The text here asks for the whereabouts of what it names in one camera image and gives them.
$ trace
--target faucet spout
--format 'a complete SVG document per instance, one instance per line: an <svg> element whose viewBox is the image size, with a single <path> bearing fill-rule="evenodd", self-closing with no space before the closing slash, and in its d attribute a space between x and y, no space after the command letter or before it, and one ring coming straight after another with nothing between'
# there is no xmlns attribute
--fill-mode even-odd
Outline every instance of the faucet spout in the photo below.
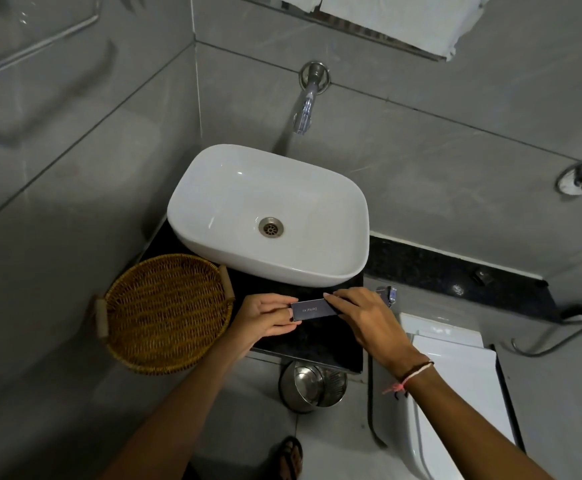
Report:
<svg viewBox="0 0 582 480"><path fill-rule="evenodd" d="M293 121L293 131L297 134L305 134L311 127L311 114L315 106L315 97L328 87L330 78L327 68L317 62L308 64L308 74L306 81L303 80L303 72L306 66L300 71L300 85L304 89L302 107L295 114ZM322 79L327 75L327 82L323 84Z"/></svg>

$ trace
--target toilet lid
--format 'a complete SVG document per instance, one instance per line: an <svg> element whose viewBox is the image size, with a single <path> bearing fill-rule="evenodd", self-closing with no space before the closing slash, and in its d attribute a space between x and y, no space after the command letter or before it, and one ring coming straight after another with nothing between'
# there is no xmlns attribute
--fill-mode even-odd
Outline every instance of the toilet lid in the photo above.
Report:
<svg viewBox="0 0 582 480"><path fill-rule="evenodd" d="M493 350L416 335L413 344L435 362L442 378L464 401L513 443L513 432L495 371ZM433 480L461 480L462 476L424 413L413 408L421 461Z"/></svg>

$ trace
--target metal trash bin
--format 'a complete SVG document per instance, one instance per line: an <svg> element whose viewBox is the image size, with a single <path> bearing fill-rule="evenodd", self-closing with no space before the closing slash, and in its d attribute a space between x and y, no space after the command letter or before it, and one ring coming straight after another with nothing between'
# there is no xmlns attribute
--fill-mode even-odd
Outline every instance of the metal trash bin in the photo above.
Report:
<svg viewBox="0 0 582 480"><path fill-rule="evenodd" d="M294 413L310 413L339 403L346 392L346 373L309 363L291 362L280 374L280 399Z"/></svg>

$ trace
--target chrome faucet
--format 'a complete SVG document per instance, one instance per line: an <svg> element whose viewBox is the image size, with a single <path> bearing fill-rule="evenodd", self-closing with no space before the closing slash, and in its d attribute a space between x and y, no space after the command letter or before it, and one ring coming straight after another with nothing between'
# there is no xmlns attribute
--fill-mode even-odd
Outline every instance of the chrome faucet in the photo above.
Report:
<svg viewBox="0 0 582 480"><path fill-rule="evenodd" d="M300 70L300 87L303 89L302 108L295 114L293 131L305 134L311 126L311 114L315 96L322 94L330 86L330 74L321 62L308 62Z"/></svg>

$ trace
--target hand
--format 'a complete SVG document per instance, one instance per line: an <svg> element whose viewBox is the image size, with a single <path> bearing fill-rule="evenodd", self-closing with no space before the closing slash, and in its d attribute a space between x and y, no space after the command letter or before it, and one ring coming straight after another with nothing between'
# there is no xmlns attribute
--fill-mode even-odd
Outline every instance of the hand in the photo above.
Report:
<svg viewBox="0 0 582 480"><path fill-rule="evenodd" d="M397 378L428 361L377 293L351 288L333 295L325 293L324 299L344 313L340 317L351 326L357 342Z"/></svg>
<svg viewBox="0 0 582 480"><path fill-rule="evenodd" d="M262 337L282 335L295 330L302 322L291 322L289 307L297 298L280 294L254 294L244 298L240 311L224 337L239 348L239 358L247 355Z"/></svg>

